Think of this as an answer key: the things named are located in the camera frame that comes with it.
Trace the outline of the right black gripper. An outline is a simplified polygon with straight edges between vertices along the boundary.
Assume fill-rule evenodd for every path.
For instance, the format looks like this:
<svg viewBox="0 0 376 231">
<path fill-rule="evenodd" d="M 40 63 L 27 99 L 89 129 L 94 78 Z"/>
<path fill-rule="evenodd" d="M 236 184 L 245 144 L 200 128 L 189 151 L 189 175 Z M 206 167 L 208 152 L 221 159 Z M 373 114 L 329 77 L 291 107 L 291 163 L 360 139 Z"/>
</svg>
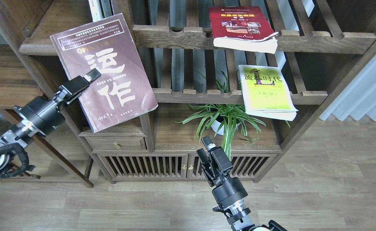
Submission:
<svg viewBox="0 0 376 231">
<path fill-rule="evenodd" d="M 230 176 L 233 164 L 221 147 L 217 147 L 210 136 L 201 139 L 207 152 L 200 148 L 196 151 L 201 161 L 202 172 L 205 174 L 212 190 L 218 209 L 227 209 L 237 201 L 243 200 L 248 193 L 237 177 Z"/>
</svg>

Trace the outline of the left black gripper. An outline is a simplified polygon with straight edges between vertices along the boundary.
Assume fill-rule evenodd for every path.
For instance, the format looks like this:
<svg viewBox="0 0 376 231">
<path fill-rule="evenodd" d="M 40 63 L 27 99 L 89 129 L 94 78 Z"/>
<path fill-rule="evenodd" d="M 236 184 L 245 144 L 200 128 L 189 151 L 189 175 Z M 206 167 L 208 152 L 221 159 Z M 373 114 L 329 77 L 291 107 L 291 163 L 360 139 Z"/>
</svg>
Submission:
<svg viewBox="0 0 376 231">
<path fill-rule="evenodd" d="M 41 133 L 43 136 L 49 135 L 65 121 L 60 113 L 61 109 L 68 107 L 80 96 L 81 91 L 88 88 L 100 76 L 99 70 L 94 68 L 84 76 L 77 76 L 60 85 L 51 100 L 38 96 L 24 107 L 15 105 L 15 112 L 23 118 L 14 132 L 16 138 L 25 139 L 36 133 Z"/>
</svg>

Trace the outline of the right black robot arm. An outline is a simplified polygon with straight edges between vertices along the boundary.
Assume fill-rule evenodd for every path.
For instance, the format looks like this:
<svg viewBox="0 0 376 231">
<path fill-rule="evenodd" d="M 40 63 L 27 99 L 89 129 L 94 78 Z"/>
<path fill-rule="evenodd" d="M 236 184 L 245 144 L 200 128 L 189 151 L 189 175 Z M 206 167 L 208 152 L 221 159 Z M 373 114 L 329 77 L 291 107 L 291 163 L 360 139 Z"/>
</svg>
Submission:
<svg viewBox="0 0 376 231">
<path fill-rule="evenodd" d="M 230 159 L 223 148 L 217 147 L 209 136 L 203 137 L 202 142 L 207 150 L 201 148 L 197 150 L 197 154 L 209 186 L 214 187 L 212 194 L 218 206 L 213 211 L 223 213 L 233 231 L 285 231 L 274 220 L 270 220 L 268 226 L 254 224 L 249 216 L 251 211 L 244 203 L 248 193 L 238 177 L 230 176 L 233 168 Z"/>
</svg>

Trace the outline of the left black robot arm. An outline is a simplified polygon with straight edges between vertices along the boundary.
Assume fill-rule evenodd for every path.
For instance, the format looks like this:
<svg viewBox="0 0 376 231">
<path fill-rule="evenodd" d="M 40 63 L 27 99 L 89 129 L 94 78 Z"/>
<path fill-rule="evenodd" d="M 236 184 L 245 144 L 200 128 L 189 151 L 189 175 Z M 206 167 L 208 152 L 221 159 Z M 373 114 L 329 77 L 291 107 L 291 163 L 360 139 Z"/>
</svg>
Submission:
<svg viewBox="0 0 376 231">
<path fill-rule="evenodd" d="M 60 85 L 51 99 L 38 96 L 24 107 L 14 107 L 22 121 L 0 136 L 0 179 L 34 170 L 35 166 L 29 163 L 25 148 L 35 138 L 44 138 L 56 130 L 65 121 L 61 111 L 76 101 L 82 91 L 100 76 L 101 73 L 94 68 L 86 75 Z"/>
</svg>

